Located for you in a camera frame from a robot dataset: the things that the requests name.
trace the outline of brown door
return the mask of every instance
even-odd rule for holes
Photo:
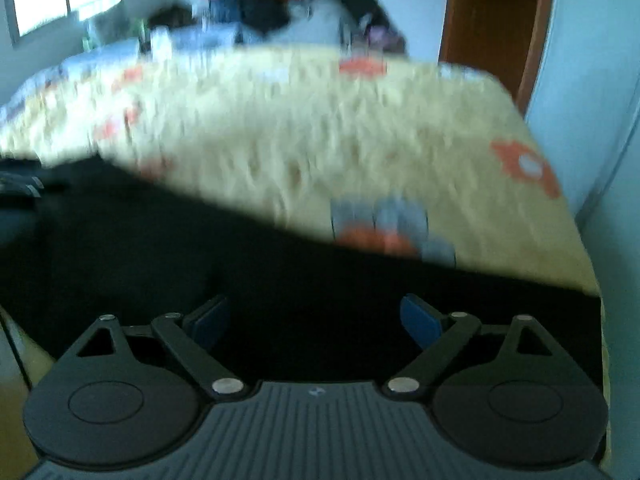
[[[550,9],[551,0],[448,0],[440,60],[495,75],[524,113]]]

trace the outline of bed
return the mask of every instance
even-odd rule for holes
[[[599,296],[553,171],[500,83],[469,69],[274,46],[120,64],[27,97],[0,152],[99,153],[305,237],[376,250],[393,232],[403,256]],[[20,344],[37,381],[50,359]]]

